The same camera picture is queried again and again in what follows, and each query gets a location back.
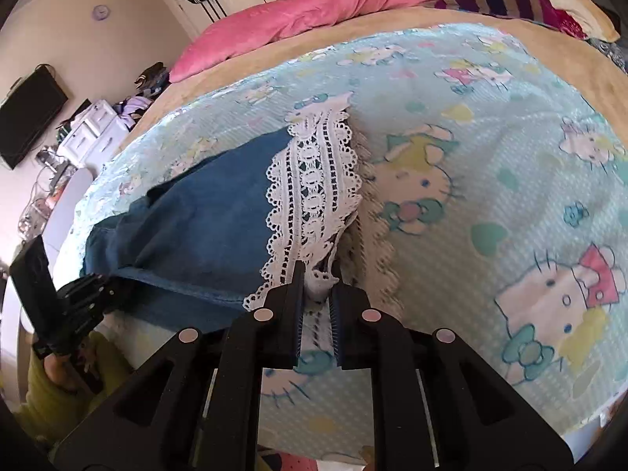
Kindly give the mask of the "green sleeve forearm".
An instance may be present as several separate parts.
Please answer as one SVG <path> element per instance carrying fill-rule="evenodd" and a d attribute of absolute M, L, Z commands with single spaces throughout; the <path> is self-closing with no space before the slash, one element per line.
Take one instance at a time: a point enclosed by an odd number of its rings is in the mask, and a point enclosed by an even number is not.
<path fill-rule="evenodd" d="M 13 415 L 32 439 L 50 445 L 61 441 L 132 374 L 133 368 L 124 355 L 101 333 L 93 332 L 86 338 L 101 341 L 98 360 L 104 390 L 95 396 L 58 388 L 47 378 L 44 360 L 30 357 L 26 401 Z"/>

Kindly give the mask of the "left hand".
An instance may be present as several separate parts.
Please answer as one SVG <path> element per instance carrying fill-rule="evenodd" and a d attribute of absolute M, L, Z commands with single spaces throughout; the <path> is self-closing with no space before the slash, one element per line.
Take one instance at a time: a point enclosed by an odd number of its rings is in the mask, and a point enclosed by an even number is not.
<path fill-rule="evenodd" d="M 96 338 L 85 338 L 78 349 L 68 355 L 49 354 L 44 359 L 47 378 L 66 393 L 94 396 L 102 393 L 104 378 L 98 360 L 100 343 Z"/>

